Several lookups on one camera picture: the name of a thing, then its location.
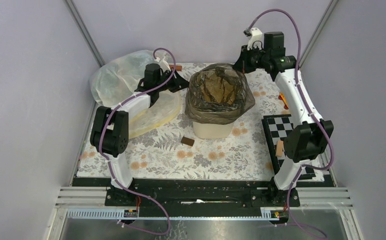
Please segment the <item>dark trash bag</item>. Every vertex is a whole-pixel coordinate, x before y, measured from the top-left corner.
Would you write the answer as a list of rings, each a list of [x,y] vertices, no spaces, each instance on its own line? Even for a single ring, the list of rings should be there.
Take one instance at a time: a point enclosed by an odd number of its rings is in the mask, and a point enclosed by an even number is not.
[[[184,113],[200,124],[231,124],[255,105],[246,76],[230,63],[214,63],[194,73],[185,100]]]

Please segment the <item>translucent white plastic bag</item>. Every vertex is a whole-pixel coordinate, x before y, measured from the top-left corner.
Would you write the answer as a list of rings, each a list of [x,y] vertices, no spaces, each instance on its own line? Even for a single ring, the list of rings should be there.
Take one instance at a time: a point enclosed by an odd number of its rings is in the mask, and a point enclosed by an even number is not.
[[[97,70],[89,79],[94,100],[112,107],[134,93],[144,77],[147,64],[156,63],[152,50],[139,50],[116,58]],[[174,119],[181,109],[181,95],[166,90],[151,107],[129,121],[129,138],[145,134]]]

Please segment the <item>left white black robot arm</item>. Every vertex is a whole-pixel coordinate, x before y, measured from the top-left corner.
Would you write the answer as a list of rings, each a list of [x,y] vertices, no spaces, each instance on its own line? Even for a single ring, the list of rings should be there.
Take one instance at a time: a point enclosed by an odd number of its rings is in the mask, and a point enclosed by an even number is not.
[[[136,199],[125,150],[129,142],[129,121],[155,106],[163,91],[177,92],[189,86],[176,70],[164,70],[157,63],[145,67],[144,77],[134,93],[113,107],[100,106],[90,135],[90,144],[100,153],[110,171],[112,186],[119,188],[117,199],[125,206]]]

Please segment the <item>beige plastic trash bin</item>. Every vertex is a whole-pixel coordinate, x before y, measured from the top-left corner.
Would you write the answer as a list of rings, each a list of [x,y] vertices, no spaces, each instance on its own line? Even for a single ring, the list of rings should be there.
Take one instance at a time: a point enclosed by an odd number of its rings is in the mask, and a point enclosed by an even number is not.
[[[210,124],[193,122],[193,132],[200,139],[223,139],[230,135],[234,123]]]

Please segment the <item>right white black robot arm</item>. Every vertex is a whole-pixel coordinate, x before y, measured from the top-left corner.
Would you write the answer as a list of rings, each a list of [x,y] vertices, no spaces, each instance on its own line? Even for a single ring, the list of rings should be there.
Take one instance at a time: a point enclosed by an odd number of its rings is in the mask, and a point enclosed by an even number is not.
[[[263,69],[283,94],[290,110],[293,130],[284,139],[286,159],[274,176],[275,188],[267,193],[269,203],[280,206],[287,200],[286,190],[295,187],[303,168],[333,149],[331,135],[334,125],[316,110],[305,88],[296,57],[286,55],[284,34],[280,31],[262,33],[258,28],[244,31],[248,43],[241,47],[233,69],[244,74]]]

